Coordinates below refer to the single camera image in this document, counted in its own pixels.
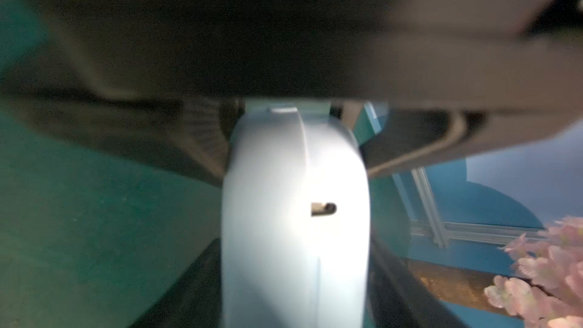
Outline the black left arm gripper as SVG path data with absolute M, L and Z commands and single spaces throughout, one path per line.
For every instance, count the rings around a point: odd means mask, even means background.
M 249 98 L 329 100 L 370 177 L 582 116 L 579 0 L 1 0 L 1 105 L 30 127 L 220 184 Z

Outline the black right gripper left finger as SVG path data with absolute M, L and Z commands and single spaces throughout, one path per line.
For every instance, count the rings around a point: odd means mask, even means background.
M 218 327 L 221 313 L 221 243 L 217 238 L 131 326 Z

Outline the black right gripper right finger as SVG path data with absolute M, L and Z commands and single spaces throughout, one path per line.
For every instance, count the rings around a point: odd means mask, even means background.
M 376 237 L 370 238 L 367 309 L 377 327 L 464 327 Z

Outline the white alarm device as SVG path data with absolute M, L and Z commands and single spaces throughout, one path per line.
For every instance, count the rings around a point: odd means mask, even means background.
M 291 103 L 247 110 L 231 137 L 221 222 L 225 326 L 362 326 L 370 193 L 340 120 Z

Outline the rusty tree trunk pole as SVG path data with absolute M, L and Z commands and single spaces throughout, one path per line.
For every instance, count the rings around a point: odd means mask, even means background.
M 421 283 L 438 299 L 480 311 L 510 317 L 503 308 L 492 306 L 484 290 L 493 284 L 495 273 L 449 267 L 408 259 L 406 265 Z

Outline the pink blossom artificial tree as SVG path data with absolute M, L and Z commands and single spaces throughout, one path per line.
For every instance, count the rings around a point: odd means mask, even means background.
M 525 327 L 582 326 L 582 218 L 565 217 L 538 233 L 502 248 L 515 277 L 495 276 L 484 289 L 488 303 L 520 317 Z

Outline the aluminium back frame bar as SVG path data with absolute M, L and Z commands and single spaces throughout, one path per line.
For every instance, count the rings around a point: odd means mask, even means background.
M 545 238 L 539 234 L 540 229 L 445 222 L 439 213 L 425 169 L 413 169 L 411 175 L 426 216 L 426 220 L 411 221 L 410 231 L 412 235 L 432 238 L 433 242 L 440 248 L 446 248 L 451 241 L 504 246 L 522 235 L 529 241 L 545 241 Z

